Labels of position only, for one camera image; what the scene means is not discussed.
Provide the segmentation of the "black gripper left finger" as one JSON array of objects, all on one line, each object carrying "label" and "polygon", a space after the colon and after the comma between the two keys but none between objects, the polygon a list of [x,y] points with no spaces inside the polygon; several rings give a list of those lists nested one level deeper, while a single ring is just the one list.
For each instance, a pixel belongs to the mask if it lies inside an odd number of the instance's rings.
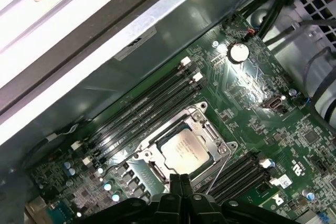
[{"label": "black gripper left finger", "polygon": [[75,223],[182,223],[183,191],[181,176],[170,175],[170,192],[152,196],[147,203],[140,198],[129,198]]}]

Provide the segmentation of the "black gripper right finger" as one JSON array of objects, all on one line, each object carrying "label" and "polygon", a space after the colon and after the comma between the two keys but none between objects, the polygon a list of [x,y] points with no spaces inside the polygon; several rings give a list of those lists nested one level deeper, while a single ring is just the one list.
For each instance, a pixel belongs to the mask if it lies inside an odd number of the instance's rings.
[{"label": "black gripper right finger", "polygon": [[236,199],[218,205],[214,198],[195,193],[189,175],[183,175],[183,196],[189,223],[296,223],[274,212]]}]

